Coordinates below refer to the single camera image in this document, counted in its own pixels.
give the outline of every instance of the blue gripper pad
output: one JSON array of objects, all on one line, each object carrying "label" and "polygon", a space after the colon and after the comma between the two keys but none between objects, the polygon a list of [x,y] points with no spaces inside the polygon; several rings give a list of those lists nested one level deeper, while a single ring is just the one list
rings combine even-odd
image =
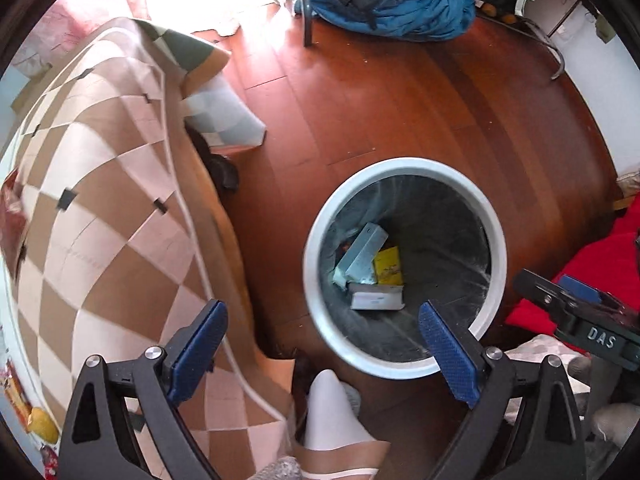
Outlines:
[{"label": "blue gripper pad", "polygon": [[593,288],[586,283],[580,282],[567,274],[563,274],[560,277],[558,280],[558,286],[561,286],[564,290],[567,290],[579,300],[597,304],[602,302],[600,299],[600,291],[597,288]]},{"label": "blue gripper pad", "polygon": [[473,408],[480,399],[476,368],[429,302],[420,307],[418,327],[453,396]]},{"label": "blue gripper pad", "polygon": [[191,399],[226,333],[226,305],[218,302],[201,323],[172,367],[167,398],[174,406]]}]

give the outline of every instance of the curtain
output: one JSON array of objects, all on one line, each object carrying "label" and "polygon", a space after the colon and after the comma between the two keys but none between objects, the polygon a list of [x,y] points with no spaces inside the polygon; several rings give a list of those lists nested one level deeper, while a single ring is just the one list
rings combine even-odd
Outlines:
[{"label": "curtain", "polygon": [[12,60],[36,77],[111,18],[149,19],[146,0],[57,0],[30,32]]}]

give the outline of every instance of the yellow box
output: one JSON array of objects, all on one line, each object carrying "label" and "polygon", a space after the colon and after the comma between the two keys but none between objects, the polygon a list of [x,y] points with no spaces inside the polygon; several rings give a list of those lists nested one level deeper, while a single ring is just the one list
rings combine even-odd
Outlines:
[{"label": "yellow box", "polygon": [[404,285],[400,271],[398,247],[389,247],[376,254],[373,266],[376,269],[376,277],[380,285]]}]

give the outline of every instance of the chair leg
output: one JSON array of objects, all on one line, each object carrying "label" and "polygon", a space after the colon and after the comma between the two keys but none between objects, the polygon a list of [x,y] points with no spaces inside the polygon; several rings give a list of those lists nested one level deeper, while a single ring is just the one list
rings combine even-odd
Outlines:
[{"label": "chair leg", "polygon": [[300,4],[302,6],[302,23],[305,28],[303,45],[311,46],[313,44],[311,2],[310,0],[300,0]]}]

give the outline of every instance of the white wall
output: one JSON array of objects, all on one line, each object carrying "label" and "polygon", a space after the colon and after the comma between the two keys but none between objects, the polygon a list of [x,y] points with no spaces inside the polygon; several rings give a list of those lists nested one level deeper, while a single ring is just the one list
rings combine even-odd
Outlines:
[{"label": "white wall", "polygon": [[[525,16],[549,32],[574,1],[528,2]],[[598,123],[618,175],[640,170],[640,70],[620,38],[603,43],[593,16],[580,5],[551,39]]]}]

